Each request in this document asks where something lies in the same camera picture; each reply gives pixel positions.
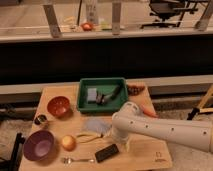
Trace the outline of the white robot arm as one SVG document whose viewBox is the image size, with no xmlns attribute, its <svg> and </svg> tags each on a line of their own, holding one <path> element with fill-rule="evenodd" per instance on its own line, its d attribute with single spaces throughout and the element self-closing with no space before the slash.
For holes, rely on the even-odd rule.
<svg viewBox="0 0 213 171">
<path fill-rule="evenodd" d="M 126 102 L 112 115 L 111 136 L 126 143 L 135 133 L 213 153 L 213 123 L 143 117 L 134 102 Z"/>
</svg>

